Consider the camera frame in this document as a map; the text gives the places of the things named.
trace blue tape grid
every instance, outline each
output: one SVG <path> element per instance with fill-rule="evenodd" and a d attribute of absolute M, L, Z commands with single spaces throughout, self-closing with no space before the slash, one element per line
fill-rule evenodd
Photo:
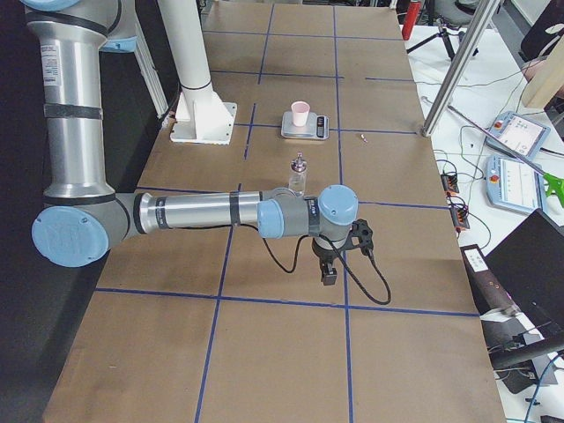
<path fill-rule="evenodd" d="M 334 78 L 335 79 L 335 89 L 336 89 L 336 100 L 337 100 L 337 127 L 335 129 L 330 129 L 332 131 L 336 131 L 338 134 L 338 167 L 339 167 L 339 182 L 344 182 L 343 177 L 343 166 L 342 166 L 342 155 L 341 155 L 341 132 L 365 132 L 365 133 L 388 133 L 388 134 L 405 134 L 405 135 L 412 135 L 416 134 L 414 131 L 398 131 L 398 130 L 356 130 L 356 129 L 349 129 L 344 130 L 341 129 L 341 122 L 340 122 L 340 101 L 339 101 L 339 80 L 343 79 L 343 77 L 339 76 L 338 74 L 338 40 L 339 39 L 354 39 L 354 40 L 376 40 L 376 41 L 401 41 L 401 39 L 386 39 L 386 38 L 372 38 L 372 37 L 344 37 L 337 35 L 337 16 L 336 10 L 333 7 L 333 35 L 325 36 L 325 35 L 291 35 L 291 34 L 282 34 L 282 33 L 271 33 L 271 23 L 272 18 L 274 15 L 274 7 L 275 4 L 271 7 L 271 15 L 269 17 L 269 24 L 266 33 L 246 33 L 246 32 L 222 32 L 222 31 L 204 31 L 205 33 L 242 33 L 242 34 L 260 34 L 265 35 L 266 40 L 264 42 L 263 48 L 263 57 L 261 60 L 261 68 L 259 72 L 244 72 L 244 71 L 228 71 L 228 70 L 212 70 L 212 72 L 216 73 L 242 73 L 242 74 L 249 74 L 249 75 L 257 75 L 258 80 L 257 83 L 260 85 L 262 76 L 263 75 L 271 75 L 271 76 L 281 76 L 281 77 L 308 77 L 308 78 Z M 277 74 L 277 73 L 268 73 L 264 72 L 264 63 L 266 58 L 266 52 L 268 48 L 268 40 L 271 35 L 277 36 L 303 36 L 303 37 L 315 37 L 315 38 L 331 38 L 334 41 L 334 49 L 335 49 L 335 75 L 334 76 L 326 76 L 326 75 L 306 75 L 306 74 Z M 401 81 L 401 82 L 412 82 L 411 80 L 407 79 L 394 79 L 394 78 L 366 78 L 366 80 L 377 80 L 377 81 Z M 251 133 L 254 127 L 265 127 L 265 128 L 280 128 L 279 125 L 268 125 L 268 124 L 257 124 L 254 122 L 255 120 L 255 113 L 256 113 L 256 103 L 253 104 L 253 109 L 251 112 L 250 123 L 237 123 L 237 126 L 244 126 L 249 127 L 249 132 L 247 135 L 247 142 L 245 144 L 245 152 L 244 152 L 244 159 L 246 160 L 249 156 L 249 147 L 250 147 L 250 139 Z M 168 192 L 180 192 L 180 193 L 187 193 L 187 194 L 203 194 L 203 193 L 211 193 L 212 191 L 197 191 L 197 190 L 190 190 L 190 189 L 163 189 L 163 188 L 155 188 L 155 187 L 138 187 L 139 189 L 151 189 L 151 190 L 161 190 L 161 191 L 168 191 Z M 436 209 L 436 210 L 448 210 L 447 206 L 433 206 L 433 205 L 425 205 L 425 204 L 395 204 L 395 203 L 383 203 L 383 202 L 368 202 L 368 201 L 360 201 L 361 204 L 374 204 L 380 206 L 390 206 L 390 207 L 410 207 L 410 208 L 422 208 L 422 209 Z M 415 314 L 415 315 L 447 315 L 447 316 L 461 316 L 461 317 L 479 317 L 478 314 L 475 313 L 462 313 L 462 312 L 449 312 L 449 311 L 441 311 L 441 310 L 424 310 L 424 309 L 411 309 L 411 308 L 385 308 L 385 307 L 373 307 L 373 306 L 357 306 L 351 305 L 349 302 L 349 285 L 348 285 L 348 277 L 346 272 L 344 272 L 343 277 L 343 285 L 344 285 L 344 304 L 332 304 L 332 303 L 322 303 L 322 302 L 307 302 L 307 301 L 280 301 L 280 300 L 269 300 L 269 299 L 259 299 L 259 298 L 243 298 L 243 297 L 233 297 L 233 296 L 224 296 L 223 293 L 223 285 L 225 281 L 226 275 L 226 267 L 229 260 L 229 255 L 231 252 L 231 245 L 233 240 L 233 228 L 230 229 L 229 235 L 227 238 L 227 245 L 226 245 L 226 254 L 224 258 L 223 268 L 221 272 L 221 279 L 219 281 L 219 289 L 217 295 L 211 294 L 198 294 L 198 293 L 174 293 L 174 292 L 160 292 L 160 291 L 146 291 L 146 290 L 131 290 L 131 289 L 120 289 L 120 288 L 96 288 L 97 292 L 101 293 L 130 293 L 130 294 L 142 294 L 142 295 L 158 295 L 158 296 L 173 296 L 173 297 L 183 297 L 183 298 L 192 298 L 192 299 L 204 299 L 204 300 L 211 300 L 216 301 L 212 324 L 211 324 L 211 332 L 208 341 L 208 347 L 206 351 L 205 363 L 204 363 L 204 372 L 202 374 L 202 381 L 200 386 L 200 392 L 198 396 L 197 402 L 197 410 L 196 415 L 194 418 L 194 422 L 198 423 L 201 416 L 202 411 L 202 404 L 204 401 L 204 393 L 205 393 L 205 384 L 207 381 L 207 375 L 209 371 L 210 361 L 212 357 L 212 348 L 213 348 L 213 340 L 215 338 L 215 331 L 217 328 L 217 322 L 219 317 L 220 311 L 220 303 L 222 301 L 238 301 L 238 302 L 254 302 L 254 303 L 263 303 L 263 304 L 274 304 L 274 305 L 286 305 L 286 306 L 298 306 L 298 307 L 314 307 L 314 308 L 338 308 L 343 309 L 345 313 L 345 342 L 346 342 L 346 368 L 347 368 L 347 387 L 348 387 L 348 407 L 349 407 L 349 423 L 354 422 L 354 400 L 353 400 L 353 358 L 352 358 L 352 348 L 351 348 L 351 324 L 350 324 L 350 310 L 365 310 L 371 312 L 384 312 L 384 313 L 405 313 L 405 314 Z"/>

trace pink cup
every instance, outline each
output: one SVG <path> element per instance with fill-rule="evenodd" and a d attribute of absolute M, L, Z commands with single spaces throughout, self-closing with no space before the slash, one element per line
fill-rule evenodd
<path fill-rule="evenodd" d="M 293 126 L 304 126 L 308 121 L 309 104 L 305 101 L 295 101 L 292 103 L 292 123 Z"/>

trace red object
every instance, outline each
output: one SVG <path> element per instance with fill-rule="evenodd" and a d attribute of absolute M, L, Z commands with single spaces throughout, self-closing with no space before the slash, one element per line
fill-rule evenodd
<path fill-rule="evenodd" d="M 415 25 L 415 21 L 419 15 L 419 9 L 421 9 L 421 2 L 419 0 L 411 1 L 409 7 L 407 8 L 407 15 L 404 20 L 404 27 L 402 28 L 402 36 L 404 41 L 409 40 L 412 36 L 412 29 Z"/>

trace label on robot arm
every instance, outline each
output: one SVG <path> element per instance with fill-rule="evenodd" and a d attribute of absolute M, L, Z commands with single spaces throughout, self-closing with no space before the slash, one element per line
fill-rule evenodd
<path fill-rule="evenodd" d="M 43 67 L 43 85 L 60 85 L 61 59 L 59 46 L 55 44 L 41 46 L 41 65 Z"/>
<path fill-rule="evenodd" d="M 466 254 L 466 258 L 468 258 L 468 263 L 470 263 L 470 266 L 472 266 L 475 272 L 488 270 L 486 262 L 477 249 L 467 249 L 464 253 Z"/>

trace blue joint cap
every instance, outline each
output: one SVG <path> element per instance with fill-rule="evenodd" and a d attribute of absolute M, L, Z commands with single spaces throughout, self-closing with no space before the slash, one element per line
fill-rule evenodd
<path fill-rule="evenodd" d="M 80 0 L 20 0 L 27 7 L 37 11 L 61 11 L 67 7 L 74 6 Z"/>
<path fill-rule="evenodd" d="M 108 234 L 96 218 L 66 206 L 43 210 L 32 225 L 32 238 L 43 256 L 65 267 L 94 262 L 109 246 Z"/>
<path fill-rule="evenodd" d="M 120 40 L 108 40 L 100 51 L 106 53 L 133 53 L 137 48 L 137 36 L 121 38 Z"/>
<path fill-rule="evenodd" d="M 263 238 L 282 238 L 284 234 L 284 214 L 276 200 L 261 201 L 256 206 L 258 233 Z"/>
<path fill-rule="evenodd" d="M 349 226 L 356 220 L 359 199 L 345 185 L 331 185 L 324 189 L 317 202 L 321 214 L 331 223 Z"/>

